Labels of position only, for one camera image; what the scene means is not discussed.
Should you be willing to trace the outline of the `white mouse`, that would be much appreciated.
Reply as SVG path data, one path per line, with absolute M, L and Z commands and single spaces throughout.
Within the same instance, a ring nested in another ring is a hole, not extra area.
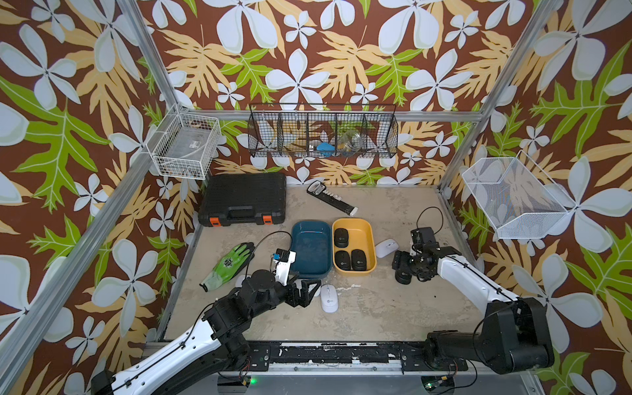
M 375 253 L 377 258 L 385 258 L 391 253 L 396 252 L 398 249 L 399 244 L 398 242 L 396 242 L 396 240 L 393 239 L 387 239 L 378 243 L 378 245 L 375 245 Z
M 322 309 L 325 313 L 332 314 L 338 311 L 339 302 L 335 286 L 331 284 L 321 286 L 320 300 Z

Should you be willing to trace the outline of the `black mouse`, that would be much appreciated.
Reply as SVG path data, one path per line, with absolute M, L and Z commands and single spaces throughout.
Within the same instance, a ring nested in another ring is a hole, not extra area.
M 349 245 L 349 232 L 345 228 L 337 228 L 333 232 L 334 246 L 340 249 L 345 249 Z
M 351 260 L 351 267 L 353 271 L 364 272 L 367 270 L 368 260 L 364 250 L 352 250 Z
M 400 284 L 409 285 L 412 280 L 412 274 L 407 268 L 398 268 L 395 271 L 395 279 Z
M 346 250 L 339 250 L 335 253 L 335 263 L 342 271 L 352 270 L 351 255 Z

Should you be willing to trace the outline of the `teal plastic storage box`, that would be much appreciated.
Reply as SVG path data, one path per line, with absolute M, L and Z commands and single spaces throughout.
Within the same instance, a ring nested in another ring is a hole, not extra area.
M 291 271 L 299 278 L 322 280 L 333 265 L 332 228 L 327 222 L 305 220 L 292 227 L 291 250 L 296 260 Z

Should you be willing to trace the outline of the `yellow plastic storage box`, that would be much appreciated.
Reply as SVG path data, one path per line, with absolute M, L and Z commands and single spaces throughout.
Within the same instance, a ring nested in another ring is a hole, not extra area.
M 347 246 L 340 247 L 340 242 L 336 242 L 337 236 L 336 232 L 338 230 L 344 229 L 347 231 Z M 373 237 L 373 230 L 369 222 L 360 218 L 346 217 L 335 220 L 332 224 L 332 241 L 333 241 L 333 266 L 334 268 L 345 276 L 350 277 L 362 277 L 368 276 L 373 271 L 378 264 L 378 259 L 375 252 L 375 240 Z M 353 251 L 361 250 L 365 256 L 365 270 L 357 271 L 353 268 L 349 268 L 345 270 L 339 265 L 340 261 L 340 251 L 345 251 L 349 255 L 350 263 L 353 263 Z

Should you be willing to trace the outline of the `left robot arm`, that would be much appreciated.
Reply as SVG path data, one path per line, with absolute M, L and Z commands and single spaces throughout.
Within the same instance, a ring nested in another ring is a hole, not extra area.
M 136 365 L 114 374 L 105 370 L 92 379 L 92 394 L 169 394 L 183 390 L 205 374 L 244 370 L 250 362 L 245 340 L 254 318 L 280 304 L 307 307 L 322 281 L 293 276 L 286 285 L 268 270 L 258 270 L 226 296 L 205 308 L 198 320 L 174 341 Z

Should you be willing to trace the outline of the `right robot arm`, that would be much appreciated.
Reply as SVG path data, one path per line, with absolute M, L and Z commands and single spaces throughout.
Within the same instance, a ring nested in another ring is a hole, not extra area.
M 555 362 L 545 307 L 499 286 L 451 246 L 440 245 L 429 227 L 411 231 L 410 251 L 393 256 L 397 282 L 408 285 L 440 277 L 455 286 L 482 319 L 472 332 L 434 331 L 422 358 L 433 370 L 478 361 L 499 375 L 550 367 Z

